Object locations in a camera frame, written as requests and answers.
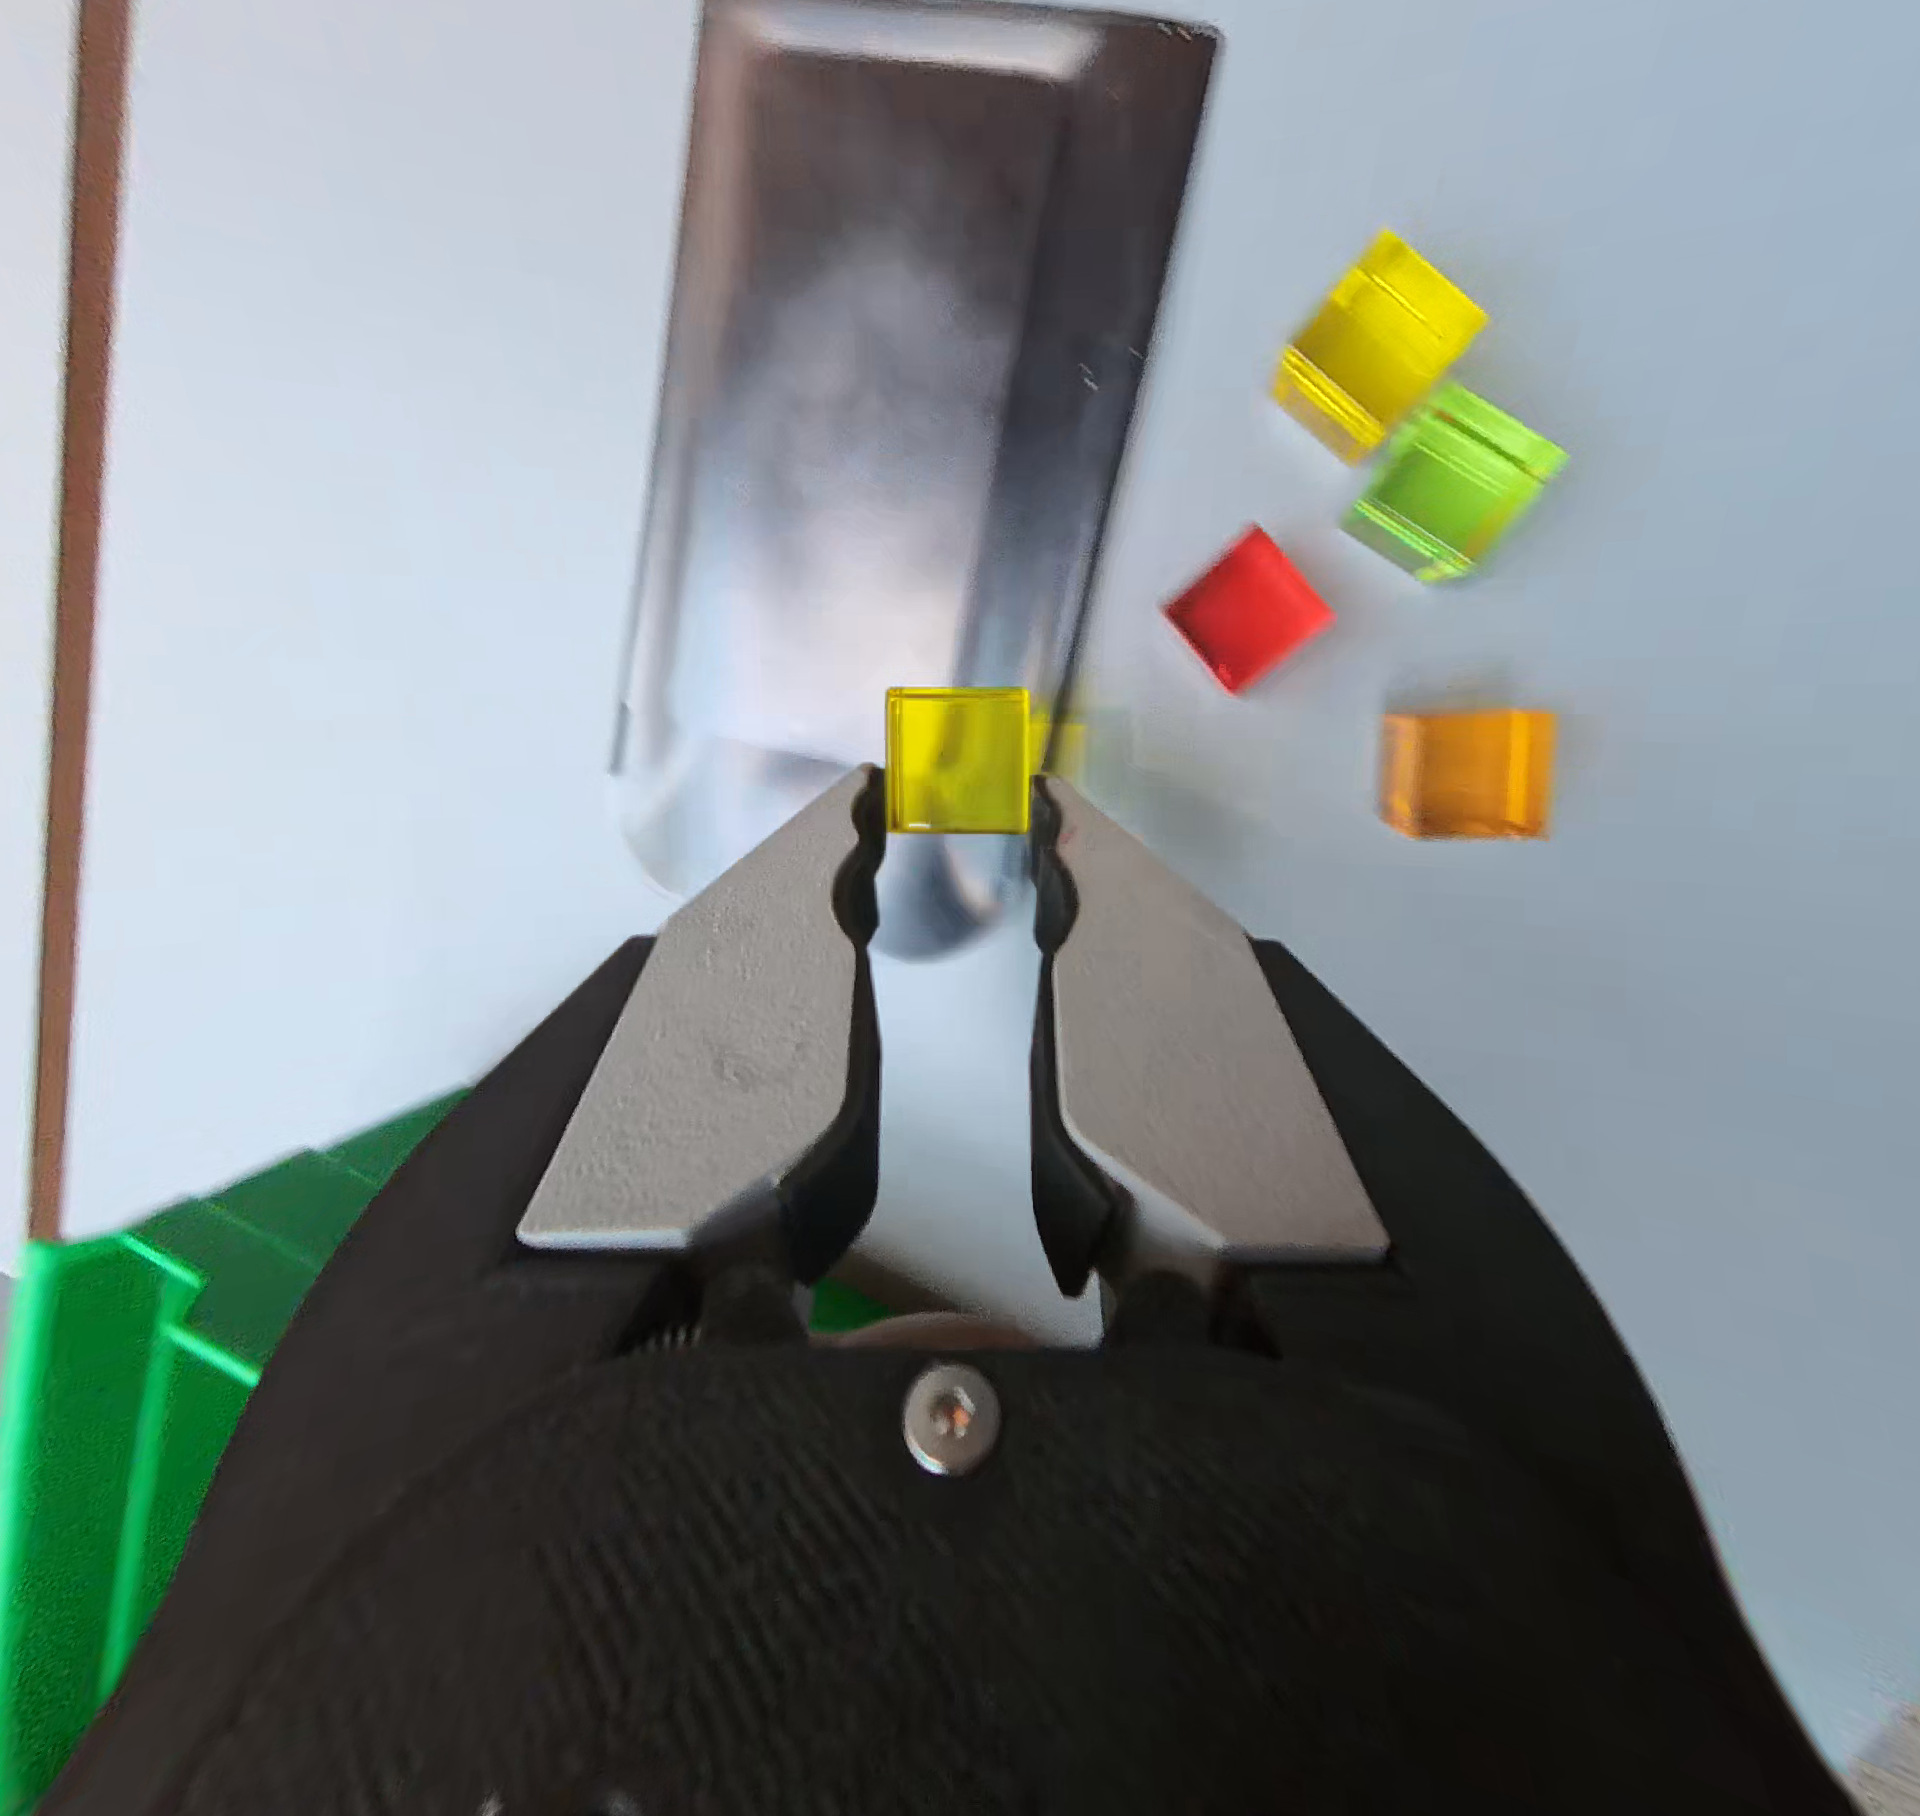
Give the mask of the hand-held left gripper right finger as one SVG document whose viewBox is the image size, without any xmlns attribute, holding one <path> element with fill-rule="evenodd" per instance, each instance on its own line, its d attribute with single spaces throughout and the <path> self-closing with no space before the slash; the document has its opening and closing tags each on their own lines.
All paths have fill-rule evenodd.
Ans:
<svg viewBox="0 0 1920 1816">
<path fill-rule="evenodd" d="M 1054 1287 L 1384 1264 L 1242 924 L 1054 774 L 1031 782 L 1031 873 L 1031 1215 Z"/>
</svg>

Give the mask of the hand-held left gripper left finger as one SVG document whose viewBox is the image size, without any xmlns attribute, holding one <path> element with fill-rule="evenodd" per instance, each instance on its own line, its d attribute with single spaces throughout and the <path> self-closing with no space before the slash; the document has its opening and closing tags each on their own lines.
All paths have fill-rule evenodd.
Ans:
<svg viewBox="0 0 1920 1816">
<path fill-rule="evenodd" d="M 814 1283 L 878 1184 L 882 772 L 800 807 L 652 937 L 513 1236 Z"/>
</svg>

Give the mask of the yellow transparent cube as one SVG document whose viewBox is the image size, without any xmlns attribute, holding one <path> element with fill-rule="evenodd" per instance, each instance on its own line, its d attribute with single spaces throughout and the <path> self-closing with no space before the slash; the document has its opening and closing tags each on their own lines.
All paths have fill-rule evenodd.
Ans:
<svg viewBox="0 0 1920 1816">
<path fill-rule="evenodd" d="M 889 687 L 889 836 L 1024 836 L 1031 814 L 1031 707 L 1021 686 Z"/>
<path fill-rule="evenodd" d="M 1272 402 L 1343 466 L 1416 411 L 1485 328 L 1485 310 L 1397 230 L 1379 230 L 1284 341 Z"/>
</svg>

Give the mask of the silver metal tray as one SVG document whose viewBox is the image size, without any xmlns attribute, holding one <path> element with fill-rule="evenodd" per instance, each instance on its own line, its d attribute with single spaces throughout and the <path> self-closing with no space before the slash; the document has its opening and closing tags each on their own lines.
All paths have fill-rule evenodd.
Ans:
<svg viewBox="0 0 1920 1816">
<path fill-rule="evenodd" d="M 609 798 L 687 900 L 897 686 L 1064 751 L 1220 35 L 1012 0 L 703 0 Z"/>
</svg>

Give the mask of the white desk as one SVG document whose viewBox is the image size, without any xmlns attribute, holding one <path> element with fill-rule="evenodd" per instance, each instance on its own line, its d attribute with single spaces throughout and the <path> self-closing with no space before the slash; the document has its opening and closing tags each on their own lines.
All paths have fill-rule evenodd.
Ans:
<svg viewBox="0 0 1920 1816">
<path fill-rule="evenodd" d="M 1916 0 L 1044 0 L 1220 31 L 1084 680 L 1595 1281 L 1815 1740 L 1916 1696 Z M 659 895 L 603 782 L 698 0 L 137 0 L 64 1226 L 492 1066 Z M 1270 393 L 1397 230 L 1570 451 L 1410 581 Z M 1163 615 L 1261 522 L 1242 697 Z M 1556 713 L 1550 836 L 1384 713 Z"/>
</svg>

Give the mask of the orange transparent cube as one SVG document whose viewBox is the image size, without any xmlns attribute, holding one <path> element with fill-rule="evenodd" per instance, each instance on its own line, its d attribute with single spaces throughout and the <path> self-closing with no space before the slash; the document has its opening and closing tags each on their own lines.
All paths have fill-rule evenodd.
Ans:
<svg viewBox="0 0 1920 1816">
<path fill-rule="evenodd" d="M 1541 840 L 1551 772 L 1551 710 L 1384 713 L 1375 813 L 1416 840 Z"/>
</svg>

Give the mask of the red transparent cube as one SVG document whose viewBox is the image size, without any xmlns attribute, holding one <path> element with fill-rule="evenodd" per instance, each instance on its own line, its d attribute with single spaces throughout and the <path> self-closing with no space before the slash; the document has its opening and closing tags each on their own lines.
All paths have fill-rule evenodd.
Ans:
<svg viewBox="0 0 1920 1816">
<path fill-rule="evenodd" d="M 1165 599 L 1163 615 L 1229 697 L 1251 690 L 1336 622 L 1327 599 L 1261 522 L 1238 531 Z"/>
</svg>

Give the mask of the green transparent cube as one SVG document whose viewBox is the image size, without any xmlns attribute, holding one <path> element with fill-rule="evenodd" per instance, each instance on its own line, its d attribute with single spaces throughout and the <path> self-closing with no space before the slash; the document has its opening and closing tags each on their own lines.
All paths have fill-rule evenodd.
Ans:
<svg viewBox="0 0 1920 1816">
<path fill-rule="evenodd" d="M 1570 451 L 1446 379 L 1390 433 L 1339 531 L 1410 581 L 1459 581 L 1563 472 Z"/>
</svg>

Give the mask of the green plastic bin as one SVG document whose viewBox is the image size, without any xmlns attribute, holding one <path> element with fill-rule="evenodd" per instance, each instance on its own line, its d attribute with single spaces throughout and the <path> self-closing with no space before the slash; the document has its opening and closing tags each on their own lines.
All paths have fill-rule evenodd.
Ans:
<svg viewBox="0 0 1920 1816">
<path fill-rule="evenodd" d="M 26 1244 L 3 1359 L 4 1812 L 35 1809 L 119 1685 L 311 1281 L 463 1098 Z"/>
</svg>

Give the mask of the brown edge strip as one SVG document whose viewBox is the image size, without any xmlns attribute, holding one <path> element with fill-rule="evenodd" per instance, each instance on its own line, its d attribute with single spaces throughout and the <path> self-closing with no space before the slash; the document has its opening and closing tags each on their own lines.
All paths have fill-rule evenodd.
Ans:
<svg viewBox="0 0 1920 1816">
<path fill-rule="evenodd" d="M 35 976 L 26 1236 L 58 1241 L 78 1007 L 85 745 L 110 456 L 114 250 L 136 0 L 75 0 L 64 174 L 59 438 L 54 495 L 44 895 Z"/>
</svg>

